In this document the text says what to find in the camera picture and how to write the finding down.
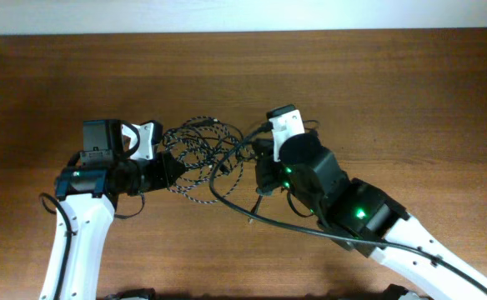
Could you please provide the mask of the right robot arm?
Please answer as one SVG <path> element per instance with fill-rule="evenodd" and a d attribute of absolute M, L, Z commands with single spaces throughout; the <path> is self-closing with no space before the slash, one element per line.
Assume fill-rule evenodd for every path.
<path fill-rule="evenodd" d="M 258 138 L 257 184 L 286 188 L 338 244 L 407 278 L 433 299 L 487 299 L 487 277 L 453 254 L 381 189 L 349 178 L 311 133 L 283 143 Z"/>

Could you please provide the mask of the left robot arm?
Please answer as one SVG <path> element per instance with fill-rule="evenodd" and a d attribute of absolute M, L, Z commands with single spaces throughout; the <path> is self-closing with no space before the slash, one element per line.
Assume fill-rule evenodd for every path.
<path fill-rule="evenodd" d="M 51 202 L 56 231 L 41 299 L 94 299 L 108 230 L 122 194 L 173 186 L 186 167 L 170 152 L 158 151 L 163 126 L 118 119 L 83 123 L 83 149 L 76 152 L 54 183 Z"/>

